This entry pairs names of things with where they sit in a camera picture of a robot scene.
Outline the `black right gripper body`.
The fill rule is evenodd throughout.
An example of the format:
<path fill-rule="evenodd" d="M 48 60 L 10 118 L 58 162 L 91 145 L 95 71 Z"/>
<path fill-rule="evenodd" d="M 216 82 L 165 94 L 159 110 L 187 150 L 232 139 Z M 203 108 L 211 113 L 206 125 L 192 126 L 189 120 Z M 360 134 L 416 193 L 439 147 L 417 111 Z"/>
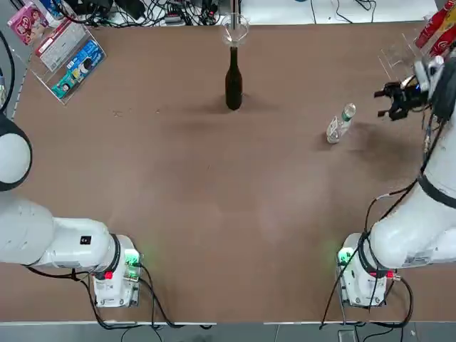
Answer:
<path fill-rule="evenodd" d="M 401 83 L 400 89 L 402 91 L 399 105 L 401 111 L 421 111 L 428 108 L 428 91 L 422 90 L 418 83 Z"/>

